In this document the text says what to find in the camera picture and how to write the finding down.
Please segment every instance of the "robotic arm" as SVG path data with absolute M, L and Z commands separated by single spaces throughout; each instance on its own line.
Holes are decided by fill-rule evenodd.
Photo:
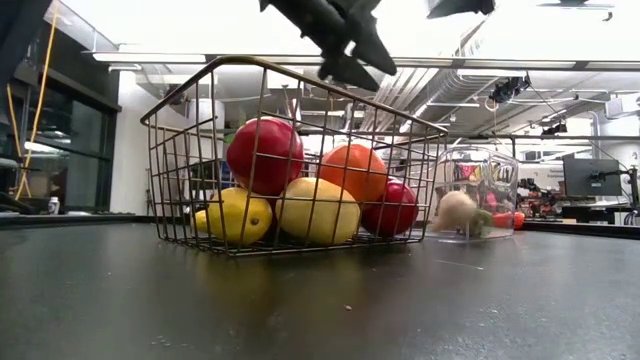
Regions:
M 260 0 L 260 11 L 273 5 L 300 29 L 302 37 L 308 36 L 321 49 L 324 63 L 318 71 L 320 79 L 331 76 L 338 82 L 378 91 L 378 83 L 361 62 L 389 75 L 397 71 L 376 31 L 376 18 L 371 15 L 380 1 Z M 486 15 L 495 8 L 495 0 L 427 1 L 431 5 L 430 19 L 464 12 Z M 351 54 L 345 54 L 351 42 L 355 47 Z

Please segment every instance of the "computer monitor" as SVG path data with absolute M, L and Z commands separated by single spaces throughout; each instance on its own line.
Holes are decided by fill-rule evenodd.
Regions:
M 565 191 L 569 196 L 620 196 L 618 160 L 564 158 Z

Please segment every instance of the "bottle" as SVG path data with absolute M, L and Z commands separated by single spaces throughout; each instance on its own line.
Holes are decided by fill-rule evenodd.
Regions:
M 57 196 L 52 196 L 49 199 L 49 215 L 58 215 L 58 211 L 60 210 L 60 201 Z

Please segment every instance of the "desk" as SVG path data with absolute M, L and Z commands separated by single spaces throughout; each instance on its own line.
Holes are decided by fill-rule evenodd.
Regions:
M 0 231 L 0 358 L 637 359 L 639 258 L 536 232 L 229 260 L 149 224 Z

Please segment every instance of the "workbench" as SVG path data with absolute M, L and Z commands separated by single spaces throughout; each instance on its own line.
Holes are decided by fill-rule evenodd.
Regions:
M 638 241 L 230 259 L 156 234 L 0 231 L 0 359 L 640 358 Z

